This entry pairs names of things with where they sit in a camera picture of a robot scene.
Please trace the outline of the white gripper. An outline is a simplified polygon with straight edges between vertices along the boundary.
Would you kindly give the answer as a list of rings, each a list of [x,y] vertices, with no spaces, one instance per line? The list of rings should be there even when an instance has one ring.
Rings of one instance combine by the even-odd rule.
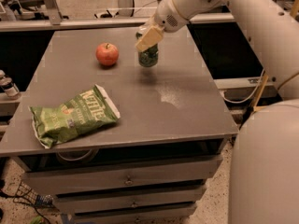
[[[190,20],[189,11],[189,0],[162,0],[153,15],[153,23],[158,25],[140,27],[136,49],[143,52],[158,44],[164,38],[164,31],[178,31]]]

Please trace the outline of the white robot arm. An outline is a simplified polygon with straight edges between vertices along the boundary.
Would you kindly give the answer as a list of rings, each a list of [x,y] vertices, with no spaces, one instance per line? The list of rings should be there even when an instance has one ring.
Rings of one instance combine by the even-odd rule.
[[[273,0],[162,0],[142,26],[144,51],[225,3],[281,100],[254,112],[232,151],[228,224],[299,224],[299,22]]]

